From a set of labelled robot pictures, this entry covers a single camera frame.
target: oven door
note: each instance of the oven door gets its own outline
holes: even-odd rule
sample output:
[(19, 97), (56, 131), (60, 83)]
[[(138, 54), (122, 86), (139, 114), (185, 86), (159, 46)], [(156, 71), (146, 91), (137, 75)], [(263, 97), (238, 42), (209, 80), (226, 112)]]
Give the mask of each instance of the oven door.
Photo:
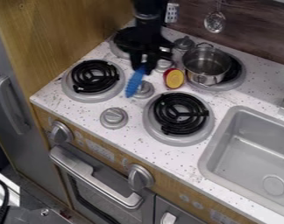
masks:
[(123, 175), (72, 145), (53, 147), (50, 158), (60, 167), (75, 210), (94, 223), (153, 223), (153, 192), (133, 192)]

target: pot handle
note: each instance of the pot handle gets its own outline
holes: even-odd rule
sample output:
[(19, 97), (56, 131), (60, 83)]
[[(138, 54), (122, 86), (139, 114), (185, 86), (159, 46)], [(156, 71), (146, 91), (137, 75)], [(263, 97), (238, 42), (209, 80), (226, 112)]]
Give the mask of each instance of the pot handle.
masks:
[(200, 47), (200, 46), (214, 47), (212, 44), (209, 44), (209, 43), (207, 43), (207, 42), (202, 42), (202, 43), (196, 45), (195, 47)]

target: blue scrub brush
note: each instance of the blue scrub brush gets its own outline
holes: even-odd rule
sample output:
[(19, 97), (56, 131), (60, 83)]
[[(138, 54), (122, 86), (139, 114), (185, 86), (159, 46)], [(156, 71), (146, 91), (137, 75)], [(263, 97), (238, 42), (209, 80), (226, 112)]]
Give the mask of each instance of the blue scrub brush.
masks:
[(138, 87), (142, 84), (143, 76), (146, 73), (145, 66), (141, 66), (139, 69), (135, 71), (135, 73), (130, 78), (127, 83), (127, 87), (125, 90), (126, 98), (130, 98), (137, 93)]

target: white countertop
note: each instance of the white countertop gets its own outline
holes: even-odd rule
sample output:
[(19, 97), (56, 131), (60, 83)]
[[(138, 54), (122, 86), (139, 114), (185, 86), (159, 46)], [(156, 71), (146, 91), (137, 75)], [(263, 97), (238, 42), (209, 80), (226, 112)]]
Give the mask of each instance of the white countertop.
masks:
[[(181, 32), (165, 28), (163, 32), (172, 41), (184, 36)], [(203, 42), (202, 39), (191, 38), (196, 43)], [(204, 91), (188, 84), (178, 90), (196, 95), (212, 107), (216, 118), (214, 131), (228, 109), (236, 105), (243, 105), (270, 116), (280, 117), (277, 113), (284, 98), (284, 66), (225, 46), (214, 43), (213, 45), (237, 56), (245, 64), (247, 76), (244, 84), (234, 90), (220, 93)], [(132, 70), (129, 62), (113, 55), (108, 42), (103, 42), (82, 59), (105, 59), (115, 62), (124, 69), (126, 79), (131, 77)], [(33, 95), (31, 102), (254, 221), (284, 224), (284, 216), (203, 177), (198, 170), (197, 162), (212, 135), (205, 141), (189, 147), (165, 145), (149, 136), (143, 127), (143, 107), (149, 99), (126, 99), (123, 91), (105, 102), (80, 103), (69, 99), (62, 92), (58, 78)], [(162, 74), (153, 73), (145, 77), (145, 80), (154, 85), (156, 95), (167, 91)], [(99, 122), (101, 113), (111, 107), (120, 107), (128, 112), (130, 121), (122, 129), (105, 129)]]

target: sink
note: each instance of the sink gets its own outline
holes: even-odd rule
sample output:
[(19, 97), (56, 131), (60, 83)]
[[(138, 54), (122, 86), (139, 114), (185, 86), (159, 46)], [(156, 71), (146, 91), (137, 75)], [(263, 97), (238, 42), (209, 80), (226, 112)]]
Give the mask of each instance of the sink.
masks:
[(284, 215), (283, 121), (250, 108), (231, 108), (198, 167), (206, 179)]

